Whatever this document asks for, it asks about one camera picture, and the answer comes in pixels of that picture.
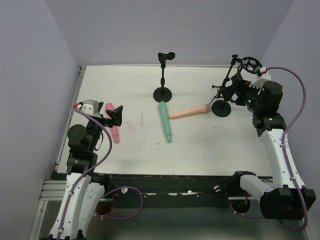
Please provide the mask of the green toy microphone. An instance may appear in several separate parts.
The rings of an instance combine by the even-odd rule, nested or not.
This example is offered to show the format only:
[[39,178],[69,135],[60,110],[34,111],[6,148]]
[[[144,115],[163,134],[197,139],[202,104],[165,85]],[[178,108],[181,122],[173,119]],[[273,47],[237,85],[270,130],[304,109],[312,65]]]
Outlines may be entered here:
[[164,101],[159,102],[158,109],[161,115],[164,135],[168,143],[172,142],[172,131],[169,121],[168,108]]

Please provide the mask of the black round-base mic stand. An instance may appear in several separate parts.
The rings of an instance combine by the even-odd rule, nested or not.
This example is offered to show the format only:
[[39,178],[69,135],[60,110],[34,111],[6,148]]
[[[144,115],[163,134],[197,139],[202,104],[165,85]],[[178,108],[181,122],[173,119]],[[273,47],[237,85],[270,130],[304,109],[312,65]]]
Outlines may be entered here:
[[160,102],[169,102],[172,98],[172,92],[170,89],[165,87],[165,68],[166,68],[166,61],[171,61],[176,57],[174,52],[169,53],[158,53],[158,60],[160,62],[161,67],[161,79],[160,79],[160,87],[154,90],[153,92],[153,99],[160,103]]
[[217,100],[212,104],[211,110],[216,116],[225,118],[230,115],[231,106],[224,100]]

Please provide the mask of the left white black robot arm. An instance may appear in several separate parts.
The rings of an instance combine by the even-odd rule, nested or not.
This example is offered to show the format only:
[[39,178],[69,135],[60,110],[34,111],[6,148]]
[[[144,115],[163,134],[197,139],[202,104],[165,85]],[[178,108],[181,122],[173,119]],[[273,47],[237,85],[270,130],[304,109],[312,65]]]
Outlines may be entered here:
[[84,240],[99,199],[105,193],[103,183],[93,180],[94,169],[102,163],[95,153],[103,134],[112,137],[107,128],[121,126],[123,106],[100,113],[102,102],[85,100],[77,103],[74,112],[86,117],[86,126],[75,124],[67,131],[69,155],[66,186],[61,206],[47,239]]

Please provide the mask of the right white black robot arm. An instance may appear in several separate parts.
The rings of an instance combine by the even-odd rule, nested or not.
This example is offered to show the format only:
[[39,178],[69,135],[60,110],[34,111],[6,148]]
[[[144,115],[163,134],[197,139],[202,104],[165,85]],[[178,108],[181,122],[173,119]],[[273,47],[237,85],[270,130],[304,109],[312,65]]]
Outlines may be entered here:
[[236,171],[224,194],[234,197],[245,191],[259,201],[261,213],[266,219],[295,220],[304,218],[316,200],[314,190],[307,189],[299,177],[290,152],[284,118],[278,113],[283,97],[283,87],[274,81],[266,81],[262,87],[253,88],[251,82],[233,80],[230,86],[220,89],[228,102],[234,95],[234,103],[246,106],[252,112],[252,124],[264,145],[269,160],[273,185],[261,181],[250,171]]

